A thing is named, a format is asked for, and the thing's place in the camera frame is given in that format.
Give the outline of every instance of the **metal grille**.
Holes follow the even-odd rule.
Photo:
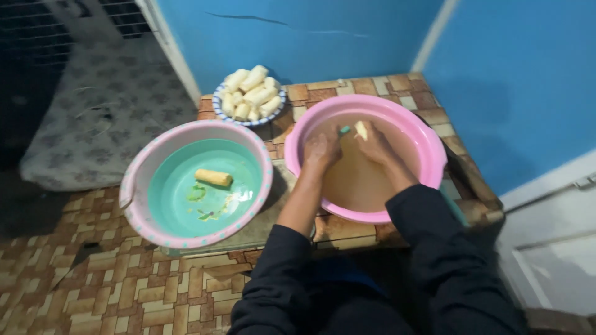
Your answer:
[[[122,38],[139,38],[151,31],[139,7],[131,0],[100,0],[110,20],[122,34]]]
[[[73,43],[40,0],[2,0],[0,51],[7,57],[61,72]]]

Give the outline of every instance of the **person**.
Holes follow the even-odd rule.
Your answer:
[[[414,280],[430,297],[433,334],[527,333],[502,282],[466,239],[441,193],[418,182],[372,123],[365,128],[368,138],[358,136],[358,145],[382,165],[395,189],[386,208],[412,248]],[[228,334],[414,334],[366,276],[346,266],[312,266],[309,236],[322,178],[342,156],[337,130],[306,143],[300,177],[232,310]],[[320,280],[317,272],[325,270]]]

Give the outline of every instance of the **black jacket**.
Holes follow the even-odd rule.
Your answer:
[[[526,334],[502,282],[466,239],[442,195],[416,185],[386,204],[412,247],[412,271],[430,297],[434,334]],[[363,284],[304,284],[311,244],[274,225],[232,310],[229,334],[413,334],[385,298]]]

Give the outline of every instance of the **pink plastic basin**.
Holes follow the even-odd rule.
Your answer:
[[[361,94],[330,98],[306,111],[285,139],[285,164],[291,173],[295,176],[300,175],[303,145],[310,132],[324,120],[346,113],[378,117],[401,129],[416,147],[420,160],[420,183],[439,188],[447,155],[434,130],[426,126],[414,113],[392,101]],[[387,211],[355,212],[332,204],[325,198],[322,199],[321,207],[337,216],[363,224],[378,225],[391,221]]]

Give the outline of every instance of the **dark sleeve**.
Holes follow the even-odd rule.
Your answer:
[[[386,207],[412,247],[414,280],[431,297],[436,334],[527,334],[501,280],[438,190],[415,185]]]
[[[298,232],[274,225],[242,300],[232,309],[229,334],[297,334],[310,307],[300,270],[311,259],[311,243]]]

